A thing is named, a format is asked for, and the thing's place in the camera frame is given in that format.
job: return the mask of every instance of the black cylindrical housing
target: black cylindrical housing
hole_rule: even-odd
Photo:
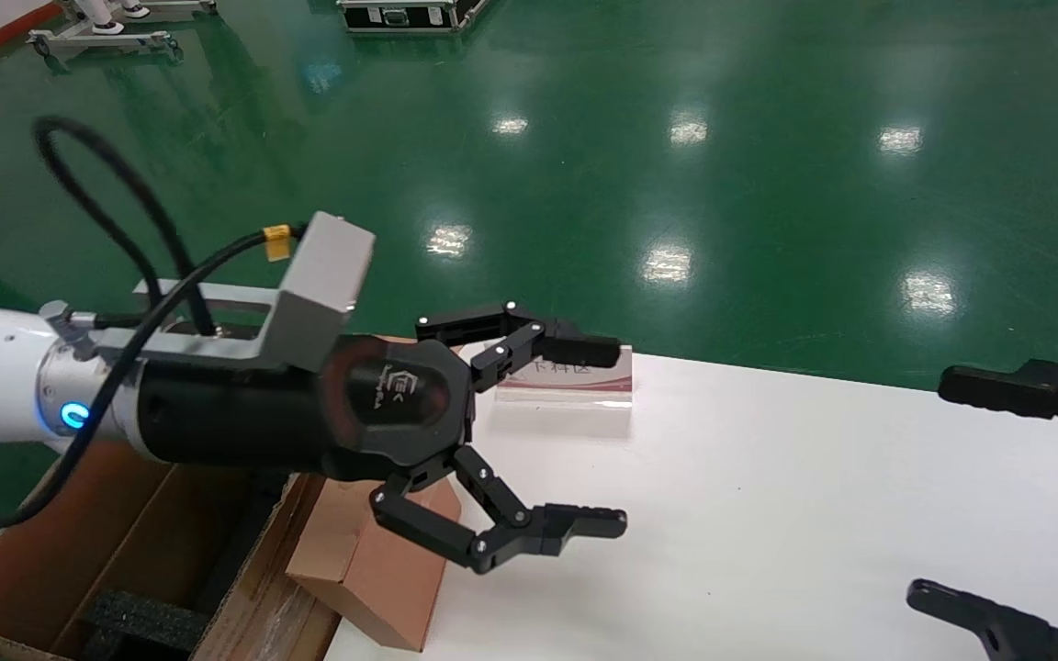
[[[324,472],[332,440],[314,379],[298,369],[146,365],[138,401],[144,446],[176,463]]]

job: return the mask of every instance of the white table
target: white table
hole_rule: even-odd
[[[630,528],[486,576],[449,565],[423,661],[984,661],[906,605],[916,577],[1058,626],[1058,422],[635,360],[630,424],[484,394],[476,447],[526,504],[621,507]],[[327,661],[411,658],[342,623]]]

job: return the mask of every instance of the wheeled base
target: wheeled base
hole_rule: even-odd
[[[170,54],[181,56],[178,41],[174,35],[165,30],[147,33],[122,34],[93,34],[92,20],[80,12],[73,0],[56,0],[59,7],[63,8],[63,16],[73,21],[71,26],[62,32],[55,33],[50,30],[33,30],[26,33],[26,42],[32,49],[43,56],[51,55],[54,47],[78,47],[79,49],[96,49],[96,47],[138,47],[138,49],[148,49],[150,51],[168,51]],[[110,14],[116,14],[122,7],[121,3],[108,3]],[[158,3],[143,3],[143,7],[152,13],[184,13],[202,11],[208,14],[218,14],[219,6],[215,0],[167,0]]]

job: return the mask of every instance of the blue indicator light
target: blue indicator light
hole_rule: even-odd
[[[85,420],[88,419],[88,406],[83,405],[83,403],[70,401],[66,405],[59,407],[59,418],[63,420],[63,423],[73,429],[79,429],[85,426]]]

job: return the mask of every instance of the black cable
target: black cable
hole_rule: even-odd
[[[101,313],[93,318],[92,327],[97,331],[104,331],[105,328],[135,328],[142,325],[144,318],[144,314]]]
[[[149,306],[150,308],[156,306],[161,300],[161,288],[158,286],[158,275],[152,264],[149,263],[142,249],[121,229],[121,226],[116,225],[112,218],[109,218],[99,204],[96,204],[96,200],[92,200],[92,197],[88,196],[79,181],[76,181],[75,177],[72,176],[67,163],[63,163],[63,159],[59,158],[59,152],[56,151],[55,143],[52,140],[52,134],[58,130],[68,133],[77,143],[88,147],[89,151],[105,162],[109,169],[112,169],[113,175],[121,179],[123,184],[126,184],[129,191],[133,192],[133,197],[142,202],[146,215],[154,223],[165,247],[169,251],[174,268],[178,270],[179,279],[184,279],[194,271],[194,263],[190,261],[188,253],[185,252],[185,246],[174,226],[174,221],[169,219],[169,215],[165,213],[164,206],[154,197],[154,192],[150,189],[149,184],[146,184],[146,180],[138,175],[138,170],[130,167],[125,159],[122,159],[122,154],[117,153],[117,150],[95,130],[67,117],[42,116],[35,121],[32,133],[35,137],[35,146],[38,147],[38,153],[43,157],[43,163],[47,163],[48,169],[51,169],[52,176],[55,177],[56,181],[59,181],[59,185],[62,185],[65,191],[68,191],[80,205],[80,208],[89,217],[92,217],[93,221],[96,221],[96,225],[99,225],[101,229],[104,229],[105,234],[108,234],[108,237],[133,260],[138,271],[142,272],[146,289],[149,290]],[[194,327],[198,328],[198,333],[214,335],[215,323],[211,318],[211,312],[206,309],[205,300],[203,300],[202,292],[198,286],[188,290],[185,294],[185,300],[190,310]]]
[[[290,232],[294,238],[299,239],[305,234],[305,228],[303,226],[291,226]],[[76,464],[80,463],[85,452],[88,452],[88,444],[92,441],[96,429],[99,429],[101,422],[105,419],[108,407],[112,406],[113,398],[116,397],[117,390],[121,389],[123,381],[129,377],[129,372],[133,369],[138,357],[142,355],[142,348],[158,331],[158,327],[163,322],[163,318],[169,315],[188,296],[189,292],[198,290],[198,284],[214,273],[215,269],[222,267],[223,263],[230,261],[235,255],[248,251],[250,247],[259,246],[266,240],[263,233],[256,232],[256,234],[249,234],[247,237],[227,244],[226,247],[222,247],[221,251],[211,255],[209,258],[198,264],[198,268],[195,268],[188,275],[182,277],[182,280],[174,286],[174,289],[169,290],[168,294],[165,294],[163,300],[152,307],[152,310],[144,317],[142,325],[135,328],[133,337],[125,345],[122,354],[117,356],[117,360],[112,365],[112,369],[105,377],[104,384],[101,384],[101,390],[97,390],[96,397],[92,400],[92,406],[88,407],[88,418],[85,419],[85,426],[76,432],[75,438],[72,439],[72,444],[63,453],[63,459],[59,460],[59,465],[56,465],[55,471],[52,472],[52,476],[48,477],[45,483],[40,486],[40,490],[38,490],[38,493],[34,497],[26,499],[14,513],[1,516],[0,530],[1,528],[29,521],[33,516],[39,514],[48,503],[51,503],[52,499],[63,489],[63,484],[67,484],[68,478],[72,475],[73,470],[76,469]]]

